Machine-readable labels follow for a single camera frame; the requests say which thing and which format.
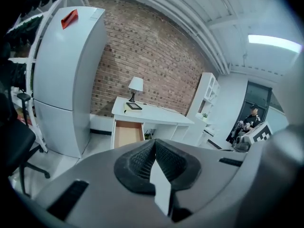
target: white refrigerator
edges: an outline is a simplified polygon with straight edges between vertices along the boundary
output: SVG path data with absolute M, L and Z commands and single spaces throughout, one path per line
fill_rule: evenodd
M 78 20 L 61 20 L 77 9 Z M 49 149 L 80 158 L 90 139 L 94 78 L 106 45 L 104 9 L 59 9 L 37 54 L 33 93 L 37 122 Z

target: brick wall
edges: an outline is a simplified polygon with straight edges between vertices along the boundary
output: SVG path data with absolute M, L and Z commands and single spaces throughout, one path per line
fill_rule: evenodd
M 130 98 L 133 76 L 143 78 L 135 99 L 186 114 L 202 72 L 199 47 L 163 14 L 133 0 L 89 0 L 105 9 L 108 43 L 99 63 L 91 112 L 112 116 L 115 98 Z

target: open drawer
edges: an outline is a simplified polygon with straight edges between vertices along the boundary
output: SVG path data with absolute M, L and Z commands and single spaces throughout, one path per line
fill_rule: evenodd
M 115 121 L 112 131 L 111 148 L 119 148 L 126 144 L 144 140 L 142 123 Z

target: ceiling light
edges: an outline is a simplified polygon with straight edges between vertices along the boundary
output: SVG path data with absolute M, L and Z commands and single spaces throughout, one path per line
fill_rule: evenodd
M 248 39 L 250 43 L 272 45 L 275 47 L 285 48 L 296 53 L 300 53 L 302 50 L 302 46 L 300 44 L 282 38 L 272 36 L 248 35 Z

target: white ceiling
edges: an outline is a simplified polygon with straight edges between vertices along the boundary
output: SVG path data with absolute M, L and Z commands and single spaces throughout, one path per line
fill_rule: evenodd
M 282 0 L 138 0 L 179 24 L 201 46 L 222 74 L 230 71 L 276 82 L 296 53 L 279 47 L 249 44 L 248 34 L 303 38 Z

